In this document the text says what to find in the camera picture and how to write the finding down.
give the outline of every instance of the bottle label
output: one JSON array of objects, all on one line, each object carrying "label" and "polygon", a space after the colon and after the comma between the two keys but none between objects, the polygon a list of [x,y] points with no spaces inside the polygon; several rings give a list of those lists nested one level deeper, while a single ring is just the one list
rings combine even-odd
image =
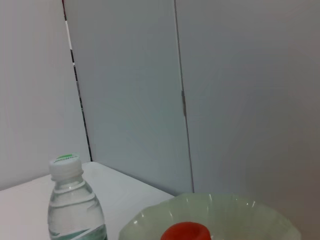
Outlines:
[{"label": "bottle label", "polygon": [[75,154],[63,155],[63,156],[57,157],[53,163],[55,164],[60,161],[64,161],[68,159],[76,159],[76,158],[79,158],[79,155],[75,155]]}]

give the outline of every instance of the table surface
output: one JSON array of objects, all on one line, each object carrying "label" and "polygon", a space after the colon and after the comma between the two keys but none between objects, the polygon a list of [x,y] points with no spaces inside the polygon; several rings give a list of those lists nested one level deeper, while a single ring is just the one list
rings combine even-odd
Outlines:
[{"label": "table surface", "polygon": [[[108,240],[142,209],[173,196],[97,162],[82,165],[83,178],[97,195]],[[0,191],[1,240],[49,240],[47,211],[54,182],[49,175]]]}]

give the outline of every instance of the red fruit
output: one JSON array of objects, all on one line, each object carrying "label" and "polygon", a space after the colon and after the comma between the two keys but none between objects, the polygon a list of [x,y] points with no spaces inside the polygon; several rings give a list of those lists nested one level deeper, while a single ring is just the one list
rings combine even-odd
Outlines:
[{"label": "red fruit", "polygon": [[169,227],[161,240],[211,240],[209,230],[195,222],[180,222]]}]

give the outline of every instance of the white bottle cap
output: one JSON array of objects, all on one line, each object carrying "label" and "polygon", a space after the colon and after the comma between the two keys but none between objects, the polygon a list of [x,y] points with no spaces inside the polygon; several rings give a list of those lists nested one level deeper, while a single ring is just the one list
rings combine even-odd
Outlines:
[{"label": "white bottle cap", "polygon": [[79,155],[68,154],[60,156],[49,163],[49,171],[53,181],[61,181],[84,173]]}]

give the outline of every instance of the white wall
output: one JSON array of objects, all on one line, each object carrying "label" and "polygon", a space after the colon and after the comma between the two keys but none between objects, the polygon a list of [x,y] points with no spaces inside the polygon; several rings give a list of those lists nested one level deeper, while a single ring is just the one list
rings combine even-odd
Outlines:
[{"label": "white wall", "polygon": [[0,0],[0,190],[90,160],[60,0]]},{"label": "white wall", "polygon": [[94,161],[192,191],[172,0],[66,0]]},{"label": "white wall", "polygon": [[251,195],[318,239],[320,2],[177,0],[177,19],[195,192]]}]

